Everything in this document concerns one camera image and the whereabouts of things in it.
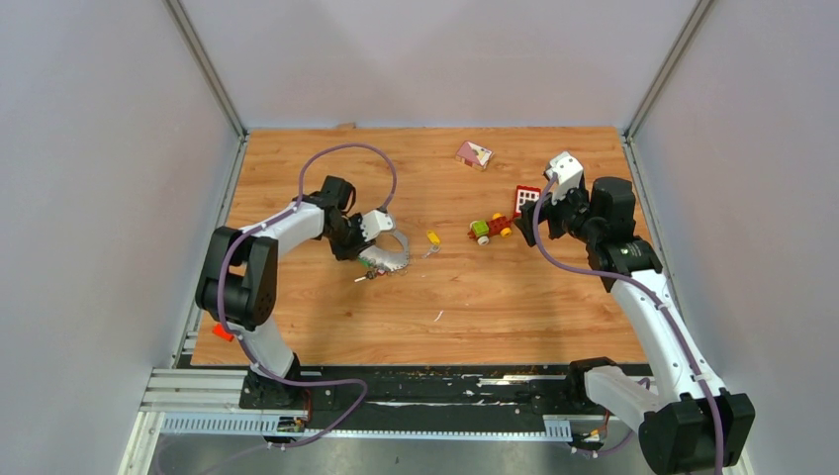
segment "green toy block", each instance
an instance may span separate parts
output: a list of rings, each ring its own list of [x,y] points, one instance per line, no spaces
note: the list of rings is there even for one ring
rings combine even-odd
[[[490,225],[486,221],[476,221],[472,223],[472,233],[475,233],[475,238],[486,236],[490,233]]]

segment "white panel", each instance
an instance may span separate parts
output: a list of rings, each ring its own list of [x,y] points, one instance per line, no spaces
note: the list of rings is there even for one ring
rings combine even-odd
[[[628,125],[693,0],[186,0],[251,127]]]
[[[234,137],[160,1],[0,4],[0,473],[113,474]]]
[[[755,472],[835,473],[839,4],[719,1],[637,143],[688,326]]]

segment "small white piece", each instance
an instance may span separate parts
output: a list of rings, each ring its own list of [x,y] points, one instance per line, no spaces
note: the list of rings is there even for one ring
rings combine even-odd
[[[551,194],[551,202],[564,200],[565,195],[574,188],[580,188],[583,181],[583,165],[567,151],[553,157],[545,168],[545,178],[550,180],[556,175],[556,189]]]
[[[379,210],[373,210],[361,217],[361,233],[367,241],[377,238],[385,231],[392,231],[394,227],[393,218]]]

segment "yellow toy piece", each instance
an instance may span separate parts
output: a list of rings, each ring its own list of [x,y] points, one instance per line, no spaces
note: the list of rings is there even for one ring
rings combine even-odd
[[[431,241],[434,245],[440,245],[440,237],[434,231],[428,231],[425,233],[428,236],[428,240]]]

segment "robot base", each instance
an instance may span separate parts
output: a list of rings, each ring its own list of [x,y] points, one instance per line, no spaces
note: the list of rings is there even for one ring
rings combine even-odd
[[[297,353],[285,377],[291,380],[300,379],[300,359]],[[238,406],[242,409],[288,409],[299,394],[299,387],[274,381],[248,368],[241,386]]]

